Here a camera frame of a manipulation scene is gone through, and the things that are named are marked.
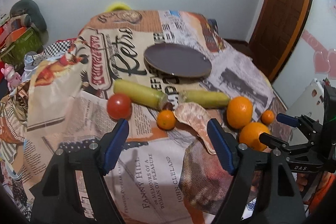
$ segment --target wooden door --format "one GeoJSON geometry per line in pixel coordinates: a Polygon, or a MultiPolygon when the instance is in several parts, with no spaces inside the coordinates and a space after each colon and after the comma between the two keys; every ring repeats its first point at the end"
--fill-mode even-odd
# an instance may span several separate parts
{"type": "Polygon", "coordinates": [[[265,0],[249,47],[255,65],[273,81],[302,32],[310,0],[265,0]]]}

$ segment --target peeled orange peel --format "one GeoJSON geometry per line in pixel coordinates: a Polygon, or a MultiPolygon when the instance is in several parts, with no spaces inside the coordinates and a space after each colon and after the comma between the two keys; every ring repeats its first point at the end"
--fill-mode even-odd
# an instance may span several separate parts
{"type": "Polygon", "coordinates": [[[183,103],[176,108],[174,115],[179,122],[191,126],[197,132],[209,154],[216,154],[207,132],[211,116],[203,107],[193,102],[183,103]]]}

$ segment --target pink heart sticker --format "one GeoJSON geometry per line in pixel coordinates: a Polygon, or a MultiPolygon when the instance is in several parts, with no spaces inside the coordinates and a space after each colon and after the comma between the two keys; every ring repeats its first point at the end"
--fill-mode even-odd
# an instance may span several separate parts
{"type": "Polygon", "coordinates": [[[328,60],[323,58],[322,52],[314,52],[315,73],[328,73],[330,64],[328,60]]]}

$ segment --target white appliance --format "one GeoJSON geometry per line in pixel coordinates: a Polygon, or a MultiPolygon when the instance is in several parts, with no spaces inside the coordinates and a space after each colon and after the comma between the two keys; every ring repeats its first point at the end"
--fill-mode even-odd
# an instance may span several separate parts
{"type": "MultiPolygon", "coordinates": [[[[295,103],[286,111],[290,116],[306,115],[320,124],[323,124],[324,107],[323,107],[324,91],[320,81],[313,79],[310,85],[306,87],[305,91],[295,101],[295,103]]],[[[290,138],[289,144],[303,144],[307,143],[307,138],[302,134],[298,128],[294,128],[290,138]]]]}

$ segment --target green box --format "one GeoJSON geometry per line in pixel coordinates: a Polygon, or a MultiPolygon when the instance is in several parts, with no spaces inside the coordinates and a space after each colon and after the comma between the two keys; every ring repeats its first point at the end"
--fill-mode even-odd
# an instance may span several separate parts
{"type": "Polygon", "coordinates": [[[29,27],[15,42],[2,54],[1,60],[13,66],[21,66],[27,52],[37,52],[42,46],[39,34],[29,27]]]}

